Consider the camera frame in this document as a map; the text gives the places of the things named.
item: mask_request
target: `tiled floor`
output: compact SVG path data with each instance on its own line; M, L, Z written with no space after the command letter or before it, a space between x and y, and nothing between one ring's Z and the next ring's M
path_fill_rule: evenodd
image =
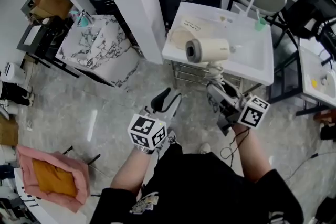
M21 107L17 117L20 144L53 152L65 151L70 145L74 158L88 161L101 154L90 168L91 192L98 194L108 187L113 176L132 150L127 127L134 113L153 93L171 85L171 69L146 61L140 63L129 92L119 92L97 85L86 77L74 77L55 68L34 65L30 85L36 93L32 108ZM203 86L178 82L182 105L174 121L177 138L185 153L196 153L203 142L208 142L219 156L232 136L224 137L216 126L217 116L207 103ZM257 135L272 167L286 178L314 152L336 150L329 141L320 141L318 126L311 118L296 118L298 108L286 103L272 105ZM31 121L33 131L26 124ZM93 135L88 131L93 123ZM233 169L241 174L239 156ZM310 219L328 194L336 194L336 154L324 155L305 163L288 182L299 199L306 220ZM82 211L88 221L98 199L90 197Z

